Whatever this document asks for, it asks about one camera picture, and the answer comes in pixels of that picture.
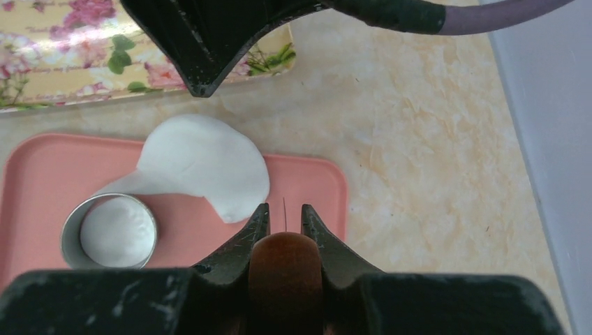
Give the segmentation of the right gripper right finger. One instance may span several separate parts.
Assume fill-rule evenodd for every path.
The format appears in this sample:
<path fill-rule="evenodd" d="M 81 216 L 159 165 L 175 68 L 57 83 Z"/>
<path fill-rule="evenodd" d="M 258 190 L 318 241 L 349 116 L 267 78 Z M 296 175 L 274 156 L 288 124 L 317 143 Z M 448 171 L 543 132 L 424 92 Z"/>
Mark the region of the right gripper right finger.
<path fill-rule="evenodd" d="M 387 273 L 302 207 L 302 234 L 318 246 L 327 334 L 563 334 L 545 294 L 500 274 Z"/>

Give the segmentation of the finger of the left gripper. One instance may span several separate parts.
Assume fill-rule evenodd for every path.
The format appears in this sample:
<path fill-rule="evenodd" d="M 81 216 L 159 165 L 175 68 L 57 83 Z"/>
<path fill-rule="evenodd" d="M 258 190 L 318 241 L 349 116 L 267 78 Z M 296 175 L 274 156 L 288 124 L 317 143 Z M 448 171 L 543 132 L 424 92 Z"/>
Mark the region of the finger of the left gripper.
<path fill-rule="evenodd" d="M 122 0 L 121 4 L 198 98 L 210 97 L 264 35 L 327 9 L 309 0 Z"/>

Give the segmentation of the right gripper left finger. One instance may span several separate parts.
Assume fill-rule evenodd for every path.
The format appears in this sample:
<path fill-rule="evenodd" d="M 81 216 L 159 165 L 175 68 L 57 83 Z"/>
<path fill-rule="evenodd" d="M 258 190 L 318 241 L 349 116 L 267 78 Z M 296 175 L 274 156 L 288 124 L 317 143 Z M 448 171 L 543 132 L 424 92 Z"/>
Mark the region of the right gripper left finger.
<path fill-rule="evenodd" d="M 249 262 L 269 226 L 261 204 L 190 267 L 27 272 L 1 295 L 1 333 L 246 334 Z"/>

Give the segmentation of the newly cut round wrapper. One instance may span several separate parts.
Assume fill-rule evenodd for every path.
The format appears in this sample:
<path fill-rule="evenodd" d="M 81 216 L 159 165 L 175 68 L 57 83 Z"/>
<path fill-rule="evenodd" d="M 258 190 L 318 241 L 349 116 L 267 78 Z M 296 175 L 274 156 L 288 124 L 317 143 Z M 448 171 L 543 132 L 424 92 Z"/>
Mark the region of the newly cut round wrapper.
<path fill-rule="evenodd" d="M 156 219 L 141 201 L 130 196 L 97 199 L 80 226 L 84 253 L 109 268 L 143 267 L 157 241 Z"/>

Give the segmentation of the white dough ball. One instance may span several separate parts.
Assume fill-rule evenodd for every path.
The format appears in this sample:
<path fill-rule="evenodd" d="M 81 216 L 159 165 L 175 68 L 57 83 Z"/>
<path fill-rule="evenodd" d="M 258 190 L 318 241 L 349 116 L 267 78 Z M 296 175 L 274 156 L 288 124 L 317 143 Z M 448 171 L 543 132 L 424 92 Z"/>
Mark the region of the white dough ball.
<path fill-rule="evenodd" d="M 269 172 L 257 146 L 226 123 L 201 114 L 179 115 L 157 126 L 134 171 L 98 190 L 205 198 L 224 223 L 247 219 L 269 192 Z"/>

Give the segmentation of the pink silicone mat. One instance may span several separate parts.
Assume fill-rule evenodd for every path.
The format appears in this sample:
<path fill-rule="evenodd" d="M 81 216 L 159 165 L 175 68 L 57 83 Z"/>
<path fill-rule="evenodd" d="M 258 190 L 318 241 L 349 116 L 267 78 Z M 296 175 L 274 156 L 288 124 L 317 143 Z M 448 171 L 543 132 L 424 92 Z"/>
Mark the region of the pink silicone mat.
<path fill-rule="evenodd" d="M 49 133 L 13 150 L 1 182 L 1 285 L 35 269 L 63 269 L 60 237 L 71 211 L 102 186 L 135 169 L 142 143 Z M 333 162 L 265 156 L 272 232 L 299 232 L 310 204 L 340 239 L 346 236 L 348 184 Z M 242 223 L 226 224 L 208 201 L 186 195 L 149 195 L 142 201 L 158 223 L 150 267 L 190 266 L 231 238 Z"/>

